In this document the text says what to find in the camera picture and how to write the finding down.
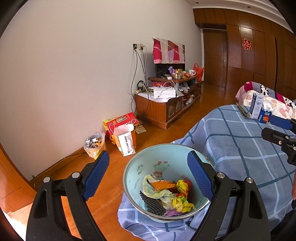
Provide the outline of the purple foil wrapper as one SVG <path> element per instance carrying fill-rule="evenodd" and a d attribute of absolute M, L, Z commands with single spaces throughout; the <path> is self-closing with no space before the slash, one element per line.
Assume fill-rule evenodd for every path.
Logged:
<path fill-rule="evenodd" d="M 176 217 L 176 216 L 181 216 L 181 215 L 183 215 L 183 213 L 182 212 L 178 212 L 175 209 L 168 209 L 165 212 L 165 217 Z"/>

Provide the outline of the light blue enamel basin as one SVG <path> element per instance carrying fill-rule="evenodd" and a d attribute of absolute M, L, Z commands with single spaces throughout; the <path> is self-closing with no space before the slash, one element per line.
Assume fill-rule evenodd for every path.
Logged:
<path fill-rule="evenodd" d="M 200 185 L 195 181 L 188 165 L 187 156 L 194 149 L 180 144 L 160 144 L 148 147 L 137 153 L 125 167 L 123 173 L 123 190 L 130 204 L 139 212 L 157 222 L 172 222 L 189 218 L 210 203 L 200 191 Z M 177 182 L 190 180 L 192 188 L 189 202 L 194 204 L 188 213 L 179 216 L 159 216 L 148 211 L 147 205 L 140 197 L 142 184 L 146 178 Z"/>

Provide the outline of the yellow cup with plastic bag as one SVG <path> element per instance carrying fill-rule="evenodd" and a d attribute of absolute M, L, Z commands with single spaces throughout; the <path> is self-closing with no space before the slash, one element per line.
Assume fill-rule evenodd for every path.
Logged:
<path fill-rule="evenodd" d="M 97 159 L 102 151 L 106 150 L 105 133 L 93 133 L 85 141 L 83 146 L 85 152 L 92 159 Z"/>

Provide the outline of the yellow white plastic bag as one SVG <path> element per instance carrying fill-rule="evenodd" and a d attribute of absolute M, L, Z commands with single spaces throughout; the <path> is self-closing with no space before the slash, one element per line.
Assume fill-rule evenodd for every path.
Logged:
<path fill-rule="evenodd" d="M 147 197 L 158 199 L 166 210 L 173 209 L 173 199 L 177 194 L 172 193 L 168 189 L 157 191 L 152 184 L 158 180 L 154 179 L 151 175 L 146 175 L 142 181 L 142 193 Z"/>

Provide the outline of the wooden door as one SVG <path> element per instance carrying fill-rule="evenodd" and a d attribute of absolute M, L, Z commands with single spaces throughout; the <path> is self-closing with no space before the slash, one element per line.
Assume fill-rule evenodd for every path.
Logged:
<path fill-rule="evenodd" d="M 203 30 L 204 81 L 225 88 L 227 70 L 227 33 L 223 30 Z"/>

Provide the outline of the blue plaid bed sheet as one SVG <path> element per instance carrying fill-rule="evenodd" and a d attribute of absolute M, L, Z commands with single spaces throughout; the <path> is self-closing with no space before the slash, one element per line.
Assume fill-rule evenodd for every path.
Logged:
<path fill-rule="evenodd" d="M 263 140 L 265 124 L 246 119 L 234 105 L 218 107 L 203 117 L 176 144 L 207 157 L 214 169 L 229 178 L 254 179 L 262 196 L 270 229 L 291 211 L 295 167 L 279 146 Z M 181 221 L 159 223 L 137 211 L 123 196 L 117 213 L 120 225 L 143 240 L 189 240 L 205 211 Z"/>

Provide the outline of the dark flat snack packet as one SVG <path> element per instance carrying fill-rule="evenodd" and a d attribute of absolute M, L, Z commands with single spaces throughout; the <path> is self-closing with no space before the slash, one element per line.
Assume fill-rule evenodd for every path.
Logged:
<path fill-rule="evenodd" d="M 244 105 L 240 105 L 236 102 L 236 106 L 238 107 L 241 114 L 244 116 L 244 118 L 250 118 L 250 114 L 247 111 L 247 108 Z"/>

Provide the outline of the red gift box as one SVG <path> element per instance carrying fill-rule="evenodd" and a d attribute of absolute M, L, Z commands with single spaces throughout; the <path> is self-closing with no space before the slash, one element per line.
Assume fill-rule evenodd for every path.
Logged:
<path fill-rule="evenodd" d="M 139 120 L 133 112 L 103 121 L 103 127 L 105 128 L 108 137 L 113 135 L 116 127 L 127 124 L 133 124 L 134 126 L 139 125 Z"/>

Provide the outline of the black knitted cloth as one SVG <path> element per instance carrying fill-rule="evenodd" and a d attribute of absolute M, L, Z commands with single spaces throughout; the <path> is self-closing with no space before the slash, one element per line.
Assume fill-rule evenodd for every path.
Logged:
<path fill-rule="evenodd" d="M 158 216 L 164 216 L 166 214 L 166 209 L 157 199 L 146 196 L 142 191 L 140 191 L 139 194 L 145 203 L 148 212 Z"/>

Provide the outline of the yellow foil wrapper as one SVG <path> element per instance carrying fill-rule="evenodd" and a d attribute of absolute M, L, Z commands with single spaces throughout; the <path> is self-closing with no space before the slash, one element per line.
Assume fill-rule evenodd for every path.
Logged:
<path fill-rule="evenodd" d="M 190 212 L 192 209 L 194 209 L 195 205 L 190 203 L 188 201 L 188 198 L 184 198 L 182 196 L 182 194 L 180 193 L 179 181 L 177 182 L 177 190 L 179 193 L 173 199 L 172 204 L 173 204 L 173 208 L 178 212 L 187 213 L 187 212 Z"/>

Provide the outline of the wooden tv cabinet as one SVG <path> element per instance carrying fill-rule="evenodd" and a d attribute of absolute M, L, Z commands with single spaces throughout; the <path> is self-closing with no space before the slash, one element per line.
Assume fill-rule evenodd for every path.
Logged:
<path fill-rule="evenodd" d="M 183 80 L 175 80 L 174 83 L 180 87 L 181 84 L 189 84 L 187 93 L 175 98 L 154 99 L 147 93 L 139 93 L 134 96 L 137 117 L 157 127 L 167 130 L 171 124 L 190 108 L 202 95 L 201 81 L 196 76 Z"/>

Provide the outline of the orange plastic bag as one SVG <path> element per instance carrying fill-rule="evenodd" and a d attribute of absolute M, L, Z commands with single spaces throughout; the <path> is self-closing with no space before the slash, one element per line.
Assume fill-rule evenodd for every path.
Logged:
<path fill-rule="evenodd" d="M 196 72 L 197 82 L 201 82 L 204 74 L 205 67 L 199 67 L 197 63 L 194 64 L 193 70 Z"/>

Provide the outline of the black white cow pillow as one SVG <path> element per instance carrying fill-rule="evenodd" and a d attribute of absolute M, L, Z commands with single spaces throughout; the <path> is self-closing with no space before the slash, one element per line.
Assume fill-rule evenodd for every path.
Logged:
<path fill-rule="evenodd" d="M 264 96 L 269 96 L 271 98 L 275 98 L 275 99 L 279 100 L 280 102 L 283 102 L 287 106 L 295 109 L 295 103 L 293 101 L 284 97 L 283 95 L 279 94 L 278 92 L 274 91 L 273 89 L 265 87 L 264 85 L 262 85 L 260 83 L 253 82 L 253 81 L 245 82 L 244 90 L 245 91 L 254 90 Z"/>

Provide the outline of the red orange foil wrapper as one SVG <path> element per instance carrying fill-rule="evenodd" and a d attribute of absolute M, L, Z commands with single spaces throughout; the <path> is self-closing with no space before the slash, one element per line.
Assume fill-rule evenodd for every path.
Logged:
<path fill-rule="evenodd" d="M 179 181 L 179 188 L 180 188 L 180 193 L 184 198 L 188 198 L 188 195 L 191 191 L 192 188 L 192 183 L 189 179 L 186 180 L 180 180 Z"/>

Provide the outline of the orange snack packet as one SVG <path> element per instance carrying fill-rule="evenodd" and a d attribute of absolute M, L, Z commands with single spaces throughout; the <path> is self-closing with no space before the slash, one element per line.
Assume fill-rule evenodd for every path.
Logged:
<path fill-rule="evenodd" d="M 173 190 L 177 188 L 177 184 L 170 181 L 165 180 L 156 180 L 155 182 L 147 181 L 147 183 L 153 188 L 155 191 L 162 190 Z"/>

